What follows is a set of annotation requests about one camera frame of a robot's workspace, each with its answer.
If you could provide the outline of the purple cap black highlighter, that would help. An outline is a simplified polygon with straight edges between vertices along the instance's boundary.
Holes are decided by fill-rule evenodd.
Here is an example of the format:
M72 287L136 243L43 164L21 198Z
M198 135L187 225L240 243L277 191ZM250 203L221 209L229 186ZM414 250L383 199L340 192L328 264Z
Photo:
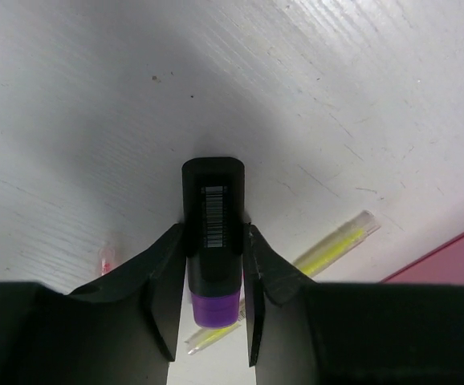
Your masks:
M194 321L203 328L225 328L239 313L244 164L232 157L202 157L185 162L181 173Z

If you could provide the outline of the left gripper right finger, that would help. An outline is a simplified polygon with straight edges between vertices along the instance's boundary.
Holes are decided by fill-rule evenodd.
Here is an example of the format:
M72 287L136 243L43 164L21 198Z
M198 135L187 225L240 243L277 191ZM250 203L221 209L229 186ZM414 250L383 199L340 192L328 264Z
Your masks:
M259 384L464 384L464 286L318 283L243 228Z

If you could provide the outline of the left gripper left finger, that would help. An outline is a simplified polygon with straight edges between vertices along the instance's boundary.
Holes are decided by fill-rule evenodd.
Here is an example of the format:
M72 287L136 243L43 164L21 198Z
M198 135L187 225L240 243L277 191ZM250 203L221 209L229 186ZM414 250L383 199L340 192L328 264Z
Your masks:
M69 294L0 282L0 384L164 384L175 359L183 227Z

